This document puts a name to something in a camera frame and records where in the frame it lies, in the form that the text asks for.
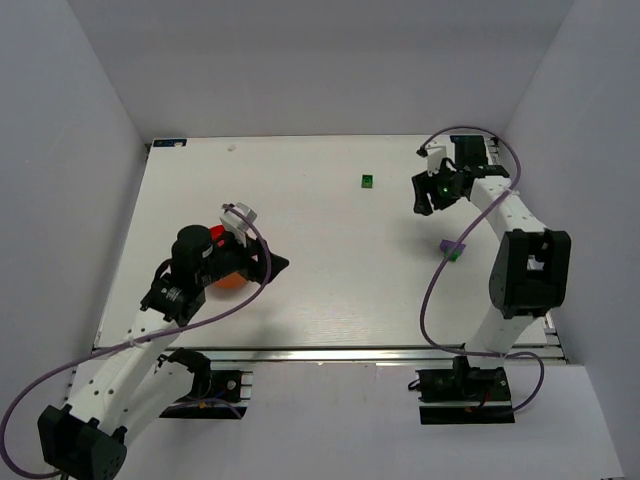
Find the purple lego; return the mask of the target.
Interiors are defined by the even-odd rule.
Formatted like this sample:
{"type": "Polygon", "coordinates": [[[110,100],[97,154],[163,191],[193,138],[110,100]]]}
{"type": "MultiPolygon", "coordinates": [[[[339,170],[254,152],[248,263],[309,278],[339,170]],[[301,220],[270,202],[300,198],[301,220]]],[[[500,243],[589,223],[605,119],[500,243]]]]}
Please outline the purple lego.
{"type": "Polygon", "coordinates": [[[464,252],[466,245],[464,243],[443,239],[439,244],[439,248],[445,255],[453,254],[454,256],[459,256],[464,252]]]}

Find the dark green lego brick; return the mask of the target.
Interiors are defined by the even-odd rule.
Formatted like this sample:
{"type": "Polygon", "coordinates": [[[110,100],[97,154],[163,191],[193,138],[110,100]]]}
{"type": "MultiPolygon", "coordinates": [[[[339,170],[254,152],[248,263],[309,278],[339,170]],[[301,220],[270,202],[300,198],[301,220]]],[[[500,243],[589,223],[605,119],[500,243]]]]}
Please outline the dark green lego brick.
{"type": "Polygon", "coordinates": [[[374,176],[371,174],[363,174],[361,176],[361,187],[363,189],[371,189],[374,185],[374,176]]]}

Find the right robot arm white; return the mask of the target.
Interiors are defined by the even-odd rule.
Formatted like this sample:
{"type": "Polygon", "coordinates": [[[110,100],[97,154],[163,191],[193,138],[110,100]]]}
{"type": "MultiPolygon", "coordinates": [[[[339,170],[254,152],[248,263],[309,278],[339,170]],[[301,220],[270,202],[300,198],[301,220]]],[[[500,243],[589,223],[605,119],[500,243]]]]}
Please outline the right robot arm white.
{"type": "Polygon", "coordinates": [[[415,213],[429,216],[460,200],[480,212],[499,240],[488,281],[491,308],[473,337],[455,350],[470,365],[503,365],[520,335],[566,297],[571,238],[538,220],[516,193],[516,178],[491,157],[493,148],[478,135],[454,135],[454,151],[430,142],[417,153],[427,162],[412,179],[415,213]]]}

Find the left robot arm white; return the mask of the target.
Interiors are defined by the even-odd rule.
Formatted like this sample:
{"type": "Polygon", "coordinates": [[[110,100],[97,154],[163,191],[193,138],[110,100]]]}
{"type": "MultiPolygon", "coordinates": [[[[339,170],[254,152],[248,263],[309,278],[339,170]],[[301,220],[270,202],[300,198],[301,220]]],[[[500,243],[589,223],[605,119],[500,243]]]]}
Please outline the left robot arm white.
{"type": "Polygon", "coordinates": [[[203,393],[209,383],[207,357],[183,348],[164,353],[204,305],[206,288],[233,273],[263,284],[288,265],[244,231],[227,229],[214,238],[205,226],[181,229],[123,350],[113,352],[64,406],[40,415],[45,462],[75,479],[114,478],[140,433],[172,403],[203,393]]]}

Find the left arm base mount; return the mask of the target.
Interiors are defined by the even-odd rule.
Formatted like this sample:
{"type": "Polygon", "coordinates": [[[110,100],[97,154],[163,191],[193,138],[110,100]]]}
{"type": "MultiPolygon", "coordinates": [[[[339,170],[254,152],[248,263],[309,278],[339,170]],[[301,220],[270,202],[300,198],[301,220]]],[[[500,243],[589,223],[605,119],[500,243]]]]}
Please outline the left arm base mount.
{"type": "Polygon", "coordinates": [[[246,370],[216,369],[211,360],[193,350],[177,349],[161,354],[154,372],[169,364],[187,369],[190,391],[168,406],[163,419],[242,420],[248,408],[253,373],[246,370]]]}

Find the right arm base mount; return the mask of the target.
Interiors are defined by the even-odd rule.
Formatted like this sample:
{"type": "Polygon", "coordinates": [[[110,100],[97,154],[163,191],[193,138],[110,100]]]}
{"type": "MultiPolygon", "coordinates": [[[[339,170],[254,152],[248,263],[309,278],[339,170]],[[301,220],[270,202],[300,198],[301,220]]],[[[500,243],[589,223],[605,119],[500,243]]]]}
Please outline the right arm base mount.
{"type": "Polygon", "coordinates": [[[511,391],[506,372],[471,367],[456,356],[446,369],[423,369],[408,384],[418,394],[422,425],[513,424],[511,391]]]}

